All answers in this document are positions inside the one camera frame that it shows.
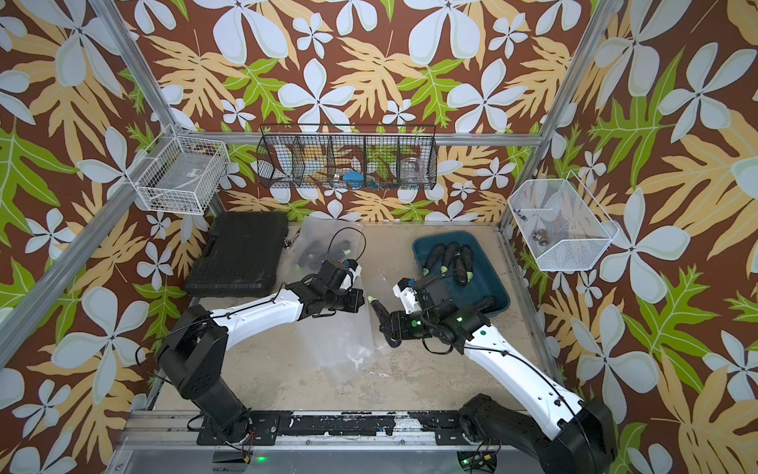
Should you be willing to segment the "purple eggplant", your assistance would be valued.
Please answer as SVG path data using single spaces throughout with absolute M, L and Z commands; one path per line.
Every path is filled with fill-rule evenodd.
M 367 299 L 375 315 L 377 316 L 379 323 L 383 325 L 390 319 L 391 313 L 377 298 L 369 295 L 367 296 Z
M 351 249 L 351 245 L 347 242 L 333 243 L 331 245 L 320 241 L 311 242 L 298 257 L 297 266 L 300 269 L 318 270 L 324 260 L 343 260 L 352 252 L 353 249 Z

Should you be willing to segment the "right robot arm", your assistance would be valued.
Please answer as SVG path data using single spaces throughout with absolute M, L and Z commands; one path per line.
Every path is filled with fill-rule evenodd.
M 485 314 L 487 297 L 458 305 L 441 282 L 403 278 L 393 293 L 402 309 L 368 302 L 392 347 L 404 341 L 438 339 L 444 355 L 458 353 L 485 369 L 520 404 L 507 409 L 479 394 L 459 411 L 461 430 L 472 444 L 512 446 L 535 458 L 546 473 L 606 473 L 618 455 L 610 409 L 586 401 L 523 357 Z

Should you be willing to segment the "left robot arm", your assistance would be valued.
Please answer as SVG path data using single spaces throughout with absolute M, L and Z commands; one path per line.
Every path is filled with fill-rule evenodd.
M 222 379 L 226 352 L 274 327 L 359 312 L 365 302 L 355 286 L 360 273 L 355 259 L 327 259 L 317 273 L 252 303 L 217 310 L 194 305 L 163 338 L 155 359 L 179 395 L 201 410 L 211 436 L 240 446 L 252 438 L 254 422 Z

